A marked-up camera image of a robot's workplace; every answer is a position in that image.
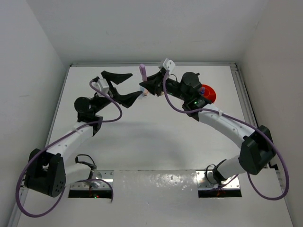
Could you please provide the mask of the purple correction tape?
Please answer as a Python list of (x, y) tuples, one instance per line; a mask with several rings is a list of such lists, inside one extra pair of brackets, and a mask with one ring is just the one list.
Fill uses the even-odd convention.
[(146, 67), (144, 64), (139, 65), (140, 74), (142, 76), (142, 81), (147, 81), (147, 73), (146, 73)]

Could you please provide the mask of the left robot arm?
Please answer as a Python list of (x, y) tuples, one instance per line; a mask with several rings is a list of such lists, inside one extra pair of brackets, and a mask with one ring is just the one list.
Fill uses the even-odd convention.
[(129, 108), (142, 94), (142, 91), (136, 91), (121, 95), (114, 87), (131, 76), (131, 73), (103, 71), (100, 77), (90, 81), (89, 85), (95, 90), (95, 94), (92, 98), (79, 97), (75, 100), (77, 122), (72, 130), (48, 147), (31, 152), (25, 174), (25, 187), (57, 197), (67, 185), (92, 178), (95, 164), (76, 160), (74, 165), (67, 166), (66, 161), (81, 144), (98, 133), (104, 122), (103, 117), (97, 114), (100, 110), (110, 103), (118, 108)]

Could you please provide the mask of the orange round organizer container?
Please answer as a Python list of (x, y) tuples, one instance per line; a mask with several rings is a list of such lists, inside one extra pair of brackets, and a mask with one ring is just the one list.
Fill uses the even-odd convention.
[(201, 87), (205, 87), (205, 93), (202, 95), (204, 98), (210, 100), (212, 103), (216, 101), (216, 92), (209, 85), (202, 84)]

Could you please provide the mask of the blue capped glue stick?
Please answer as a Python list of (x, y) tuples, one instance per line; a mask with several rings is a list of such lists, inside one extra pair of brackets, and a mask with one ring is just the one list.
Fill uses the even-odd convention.
[(139, 96), (138, 98), (139, 98), (139, 99), (143, 99), (143, 98), (145, 97), (145, 95), (144, 95), (145, 88), (140, 87), (140, 91), (141, 91), (142, 93), (140, 94), (140, 96)]

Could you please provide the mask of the pink mini stapler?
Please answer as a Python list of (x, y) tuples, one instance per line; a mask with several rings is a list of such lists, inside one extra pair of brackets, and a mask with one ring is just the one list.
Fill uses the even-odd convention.
[(143, 91), (143, 96), (144, 96), (144, 97), (147, 97), (148, 94), (149, 94), (149, 91), (148, 91), (147, 89), (144, 89), (144, 91)]

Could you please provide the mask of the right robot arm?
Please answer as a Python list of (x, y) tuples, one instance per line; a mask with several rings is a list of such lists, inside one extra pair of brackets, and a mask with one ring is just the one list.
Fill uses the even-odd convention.
[(180, 82), (169, 79), (166, 70), (149, 76), (140, 83), (152, 95), (172, 95), (184, 103), (182, 113), (204, 123), (234, 142), (240, 149), (239, 155), (224, 159), (215, 165), (205, 176), (212, 185), (221, 185), (229, 177), (242, 173), (257, 175), (276, 155), (273, 149), (270, 130), (265, 126), (253, 128), (245, 122), (238, 122), (222, 111), (202, 94), (203, 85), (198, 74), (186, 72)]

